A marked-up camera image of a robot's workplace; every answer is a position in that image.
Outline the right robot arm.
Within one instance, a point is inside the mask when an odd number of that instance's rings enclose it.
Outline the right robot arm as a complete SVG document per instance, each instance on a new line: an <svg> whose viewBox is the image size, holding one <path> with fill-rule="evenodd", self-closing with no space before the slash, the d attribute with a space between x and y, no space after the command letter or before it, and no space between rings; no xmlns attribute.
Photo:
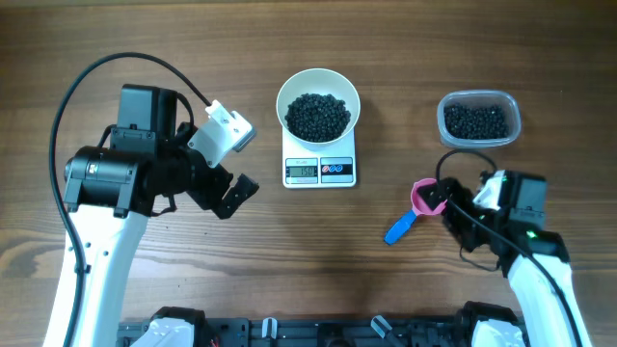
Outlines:
<svg viewBox="0 0 617 347"><path fill-rule="evenodd" d="M545 230L548 183L538 175L481 174L476 194L447 177L416 188L420 207L441 214L461 249L487 246L523 312L532 346L590 346L577 305L571 258L560 234Z"/></svg>

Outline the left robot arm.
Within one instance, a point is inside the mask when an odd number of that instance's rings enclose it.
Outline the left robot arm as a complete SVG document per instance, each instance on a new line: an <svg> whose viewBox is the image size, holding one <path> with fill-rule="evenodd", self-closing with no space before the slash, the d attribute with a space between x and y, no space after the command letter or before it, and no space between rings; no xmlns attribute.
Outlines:
<svg viewBox="0 0 617 347"><path fill-rule="evenodd" d="M221 164L241 151L255 129L219 101L205 109L202 126L178 123L185 96L173 90L126 84L118 120L101 144L82 147L67 162L64 202L77 239L67 241L44 343L111 346L121 318L124 290L158 196L186 193L203 210L230 218L258 189L244 174Z"/></svg>

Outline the pink scoop blue handle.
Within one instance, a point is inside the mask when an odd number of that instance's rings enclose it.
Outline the pink scoop blue handle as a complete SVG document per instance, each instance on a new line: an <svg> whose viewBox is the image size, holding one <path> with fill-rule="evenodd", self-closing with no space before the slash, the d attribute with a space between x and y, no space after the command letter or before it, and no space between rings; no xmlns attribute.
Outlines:
<svg viewBox="0 0 617 347"><path fill-rule="evenodd" d="M438 208L421 208L416 202L416 187L419 182L420 180L414 183L410 194L412 209L397 220L384 236L384 242L389 246L398 242L412 228L419 217L437 216L446 209L446 203Z"/></svg>

